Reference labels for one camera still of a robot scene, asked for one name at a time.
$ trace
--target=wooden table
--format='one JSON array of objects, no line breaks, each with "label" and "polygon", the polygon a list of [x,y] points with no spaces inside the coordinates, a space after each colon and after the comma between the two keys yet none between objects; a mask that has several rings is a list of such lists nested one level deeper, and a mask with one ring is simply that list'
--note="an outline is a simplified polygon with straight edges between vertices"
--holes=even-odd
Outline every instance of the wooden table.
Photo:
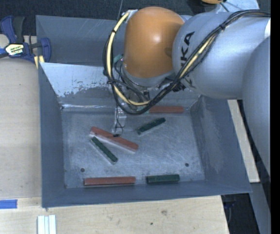
[{"label": "wooden table", "polygon": [[[7,38],[0,35],[0,46]],[[2,65],[9,64],[9,72],[16,60],[5,58]],[[236,101],[229,101],[235,129],[239,137],[250,182],[258,182],[258,173],[252,158],[247,135]],[[29,157],[23,155],[28,163]],[[7,173],[19,174],[19,169],[9,166]],[[18,208],[0,210],[0,233],[35,234],[37,216],[56,215],[58,234],[80,233],[202,233],[228,234],[227,222],[220,196],[163,200],[151,202],[103,204],[44,209],[41,197],[22,197]]]}]

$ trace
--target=bin floor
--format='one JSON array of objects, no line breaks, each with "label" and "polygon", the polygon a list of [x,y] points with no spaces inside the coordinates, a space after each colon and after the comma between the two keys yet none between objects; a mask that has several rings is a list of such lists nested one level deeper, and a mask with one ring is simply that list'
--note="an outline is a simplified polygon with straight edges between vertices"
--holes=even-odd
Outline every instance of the bin floor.
[{"label": "bin floor", "polygon": [[[159,117],[166,122],[138,135],[138,127]],[[118,158],[114,165],[89,142],[93,126],[110,132],[113,123],[113,112],[79,112],[71,108],[62,112],[66,188],[83,187],[88,177],[135,176],[136,184],[146,183],[145,176],[151,175],[179,174],[180,181],[205,179],[189,111],[127,116],[121,137],[137,143],[139,149],[133,153],[105,143]]]}]

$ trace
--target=orange dome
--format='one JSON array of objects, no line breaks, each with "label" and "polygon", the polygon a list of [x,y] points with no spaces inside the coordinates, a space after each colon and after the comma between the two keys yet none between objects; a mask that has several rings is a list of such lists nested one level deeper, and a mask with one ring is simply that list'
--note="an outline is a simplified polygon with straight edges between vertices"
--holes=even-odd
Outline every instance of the orange dome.
[{"label": "orange dome", "polygon": [[172,45],[184,21],[175,12],[147,7],[128,21],[124,67],[137,78],[152,78],[172,70]]}]

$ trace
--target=gray bin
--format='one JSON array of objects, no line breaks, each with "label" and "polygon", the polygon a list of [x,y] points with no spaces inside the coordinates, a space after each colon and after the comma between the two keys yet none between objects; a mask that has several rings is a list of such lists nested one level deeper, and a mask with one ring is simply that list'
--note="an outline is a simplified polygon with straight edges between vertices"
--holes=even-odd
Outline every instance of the gray bin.
[{"label": "gray bin", "polygon": [[[37,37],[48,37],[51,63],[39,67],[42,206],[136,202],[251,192],[226,100],[184,90],[160,103],[182,105],[179,115],[128,116],[122,137],[139,144],[112,149],[109,164],[89,144],[92,126],[110,131],[115,102],[102,77],[102,53],[115,21],[37,16]],[[123,53],[122,26],[114,55]],[[149,134],[135,129],[157,117]],[[149,175],[180,174],[175,184],[148,185]],[[86,177],[136,176],[133,186],[83,186]]]}]

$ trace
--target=green block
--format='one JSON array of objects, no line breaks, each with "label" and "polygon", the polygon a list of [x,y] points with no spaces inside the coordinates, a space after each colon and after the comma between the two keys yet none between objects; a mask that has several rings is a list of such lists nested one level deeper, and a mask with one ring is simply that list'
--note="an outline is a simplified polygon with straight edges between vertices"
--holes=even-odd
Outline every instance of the green block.
[{"label": "green block", "polygon": [[162,124],[164,122],[166,122],[165,118],[155,119],[155,120],[153,120],[153,121],[151,121],[151,122],[149,122],[149,123],[139,127],[136,130],[136,132],[138,133],[138,135],[141,135],[142,133],[144,133],[144,132],[146,132],[146,131],[148,131],[148,130],[150,130],[150,129],[152,129],[152,128],[154,128],[154,127],[156,127],[156,126],[158,126],[158,125],[160,125],[160,124]]},{"label": "green block", "polygon": [[115,164],[118,161],[118,158],[96,137],[93,137],[90,141],[110,163]]},{"label": "green block", "polygon": [[147,184],[168,184],[180,181],[180,176],[178,174],[170,175],[157,175],[157,176],[147,176]]}]

